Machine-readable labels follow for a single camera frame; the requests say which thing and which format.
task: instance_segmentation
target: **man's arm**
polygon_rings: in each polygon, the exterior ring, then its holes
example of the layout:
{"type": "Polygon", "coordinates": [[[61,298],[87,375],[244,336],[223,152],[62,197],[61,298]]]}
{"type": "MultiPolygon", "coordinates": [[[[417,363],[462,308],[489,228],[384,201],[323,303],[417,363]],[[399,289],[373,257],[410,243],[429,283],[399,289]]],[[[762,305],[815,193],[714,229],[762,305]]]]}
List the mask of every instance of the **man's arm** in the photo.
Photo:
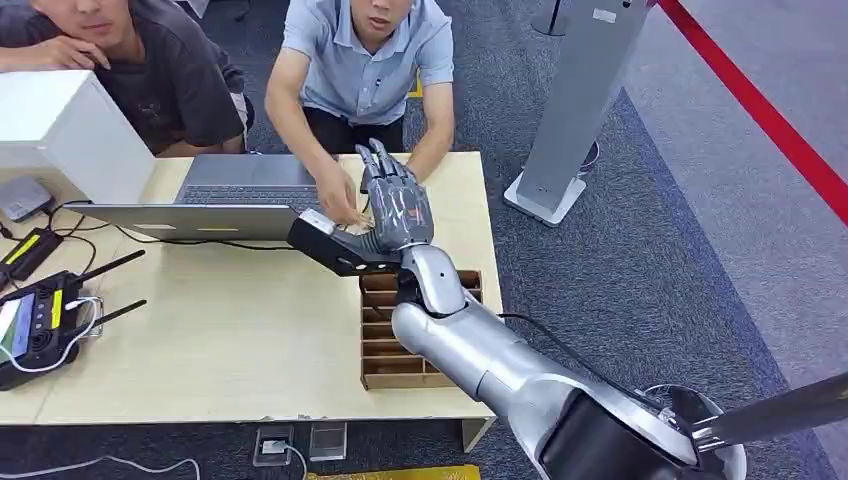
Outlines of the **man's arm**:
{"type": "Polygon", "coordinates": [[[453,84],[424,87],[423,103],[427,131],[407,163],[418,181],[424,181],[433,173],[453,145],[453,84]]]}
{"type": "Polygon", "coordinates": [[[427,131],[412,150],[407,164],[419,181],[425,180],[453,144],[453,34],[450,19],[421,46],[419,76],[424,86],[427,131]]]}
{"type": "Polygon", "coordinates": [[[358,223],[353,181],[312,134],[300,104],[309,62],[302,52],[286,47],[280,50],[268,80],[265,110],[289,150],[315,179],[324,213],[336,223],[358,223]]]}
{"type": "Polygon", "coordinates": [[[289,150],[317,177],[336,162],[312,134],[300,104],[300,89],[308,71],[309,57],[284,47],[268,80],[265,110],[289,150]]]}
{"type": "Polygon", "coordinates": [[[95,62],[111,68],[96,45],[58,36],[29,47],[0,47],[0,73],[43,70],[94,70],[95,62]]]}

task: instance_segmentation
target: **dark gray t-shirt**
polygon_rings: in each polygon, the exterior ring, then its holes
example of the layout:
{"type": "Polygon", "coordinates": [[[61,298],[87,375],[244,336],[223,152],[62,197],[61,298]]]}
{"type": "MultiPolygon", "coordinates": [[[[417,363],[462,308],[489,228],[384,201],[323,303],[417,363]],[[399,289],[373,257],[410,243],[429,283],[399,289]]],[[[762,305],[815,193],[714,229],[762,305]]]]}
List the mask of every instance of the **dark gray t-shirt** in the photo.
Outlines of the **dark gray t-shirt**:
{"type": "MultiPolygon", "coordinates": [[[[150,150],[185,140],[217,145],[242,133],[230,93],[242,72],[200,26],[170,0],[129,0],[144,44],[143,65],[112,62],[95,74],[150,150]]],[[[0,46],[25,47],[62,32],[28,0],[0,0],[0,46]]]]}

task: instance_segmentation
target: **light blue shirt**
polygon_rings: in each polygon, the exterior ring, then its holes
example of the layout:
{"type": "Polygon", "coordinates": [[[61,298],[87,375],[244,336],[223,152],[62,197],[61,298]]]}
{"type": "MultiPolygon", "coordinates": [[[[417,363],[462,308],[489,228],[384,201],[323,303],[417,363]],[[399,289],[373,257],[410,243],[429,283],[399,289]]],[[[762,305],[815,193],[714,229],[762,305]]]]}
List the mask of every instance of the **light blue shirt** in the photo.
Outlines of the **light blue shirt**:
{"type": "Polygon", "coordinates": [[[453,82],[451,19],[435,0],[412,0],[407,18],[373,56],[354,33],[350,0],[292,0],[283,47],[310,59],[303,105],[351,125],[402,117],[419,70],[424,87],[453,82]]]}

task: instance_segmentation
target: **metal stand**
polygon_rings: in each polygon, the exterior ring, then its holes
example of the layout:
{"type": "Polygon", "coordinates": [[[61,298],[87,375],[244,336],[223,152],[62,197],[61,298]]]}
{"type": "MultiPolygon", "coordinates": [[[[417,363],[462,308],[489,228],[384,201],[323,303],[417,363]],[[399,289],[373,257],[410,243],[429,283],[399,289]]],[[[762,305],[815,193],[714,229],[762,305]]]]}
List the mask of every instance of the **metal stand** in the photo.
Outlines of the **metal stand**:
{"type": "Polygon", "coordinates": [[[545,5],[532,20],[530,26],[542,35],[561,37],[565,35],[568,27],[568,14],[565,9],[560,9],[562,0],[554,0],[550,5],[545,5]]]}
{"type": "Polygon", "coordinates": [[[559,224],[574,205],[586,188],[575,177],[621,90],[653,3],[576,0],[569,9],[552,94],[524,172],[504,193],[508,204],[549,226],[559,224]]]}

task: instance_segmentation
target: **laptop keyboard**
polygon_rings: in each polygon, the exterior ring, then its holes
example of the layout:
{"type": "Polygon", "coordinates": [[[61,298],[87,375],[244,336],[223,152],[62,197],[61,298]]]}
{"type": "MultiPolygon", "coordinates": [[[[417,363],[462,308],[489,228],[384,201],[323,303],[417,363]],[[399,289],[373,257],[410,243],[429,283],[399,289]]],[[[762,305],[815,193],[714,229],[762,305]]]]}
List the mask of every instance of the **laptop keyboard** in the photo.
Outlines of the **laptop keyboard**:
{"type": "Polygon", "coordinates": [[[318,191],[309,186],[189,185],[180,203],[201,205],[286,205],[297,212],[321,211],[318,191]]]}

